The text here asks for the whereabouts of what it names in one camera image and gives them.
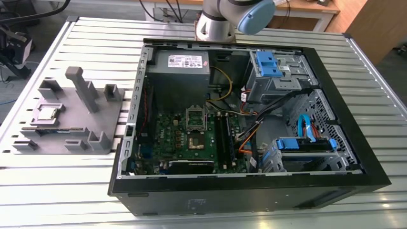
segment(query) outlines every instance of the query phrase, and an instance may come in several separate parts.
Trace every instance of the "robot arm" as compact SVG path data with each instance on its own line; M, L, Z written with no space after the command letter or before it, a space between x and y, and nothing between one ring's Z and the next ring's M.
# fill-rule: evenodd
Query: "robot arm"
M196 24L196 37L202 41L230 42L234 27L256 34L273 16L272 0L204 0L202 14Z

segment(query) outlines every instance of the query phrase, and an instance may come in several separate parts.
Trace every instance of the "metal worktable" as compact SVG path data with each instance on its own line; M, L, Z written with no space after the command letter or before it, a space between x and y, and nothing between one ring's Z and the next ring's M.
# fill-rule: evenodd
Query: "metal worktable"
M96 228L400 228L407 225L407 110L352 39L341 34L266 29L237 42L316 49L392 185L322 209L197 216L134 217L106 195L114 154L14 155L10 143L30 120L38 84L64 79L68 66L84 69L94 87L114 83L125 110L142 38L193 39L192 24L80 18L66 22L0 127L0 227Z

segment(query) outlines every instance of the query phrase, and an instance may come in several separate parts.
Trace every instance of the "yellow cable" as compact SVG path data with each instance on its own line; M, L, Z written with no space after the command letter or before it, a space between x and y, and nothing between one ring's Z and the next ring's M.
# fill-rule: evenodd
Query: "yellow cable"
M232 81L230 81L230 77L225 74L225 72L222 71L222 70L220 70L217 67L214 67L214 66L210 66L210 68L214 68L217 71L220 71L220 73L224 75L224 77L228 79L228 81L229 81L229 91L228 91L228 93L224 95L224 96L221 96L220 98L217 98L217 99L208 99L206 101L210 101L210 102L213 102L213 101L218 101L218 100L222 100L225 97L228 97L229 96L229 94L230 94L230 88L232 88Z

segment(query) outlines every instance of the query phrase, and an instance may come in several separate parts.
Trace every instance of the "wooden table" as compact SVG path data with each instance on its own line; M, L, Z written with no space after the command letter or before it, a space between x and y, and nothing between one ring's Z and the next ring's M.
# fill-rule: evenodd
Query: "wooden table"
M178 0L180 8L186 10L201 10L204 0ZM176 0L169 0L176 7ZM168 8L165 0L142 0L146 11L153 15L153 8ZM290 0L289 1L289 17L292 18L310 18L317 19L312 31L322 32L330 22L334 14L340 12L338 8L329 2L328 6L318 5L314 1L305 0ZM280 4L276 6L274 16L285 16L288 11L288 4ZM153 21L153 19L145 13L146 21Z

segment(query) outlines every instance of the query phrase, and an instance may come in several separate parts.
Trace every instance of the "sticker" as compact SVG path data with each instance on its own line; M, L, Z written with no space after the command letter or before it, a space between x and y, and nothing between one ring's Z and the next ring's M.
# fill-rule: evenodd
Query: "sticker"
M245 99L246 99L246 94L245 93L240 94L240 99L241 99L241 102L245 102Z
M249 163L252 164L253 167L256 167L257 162L256 162L256 160L253 159L253 157L249 158Z
M169 55L169 68L202 68L201 56Z
M289 67L288 66L280 66L280 70L281 71L289 71Z

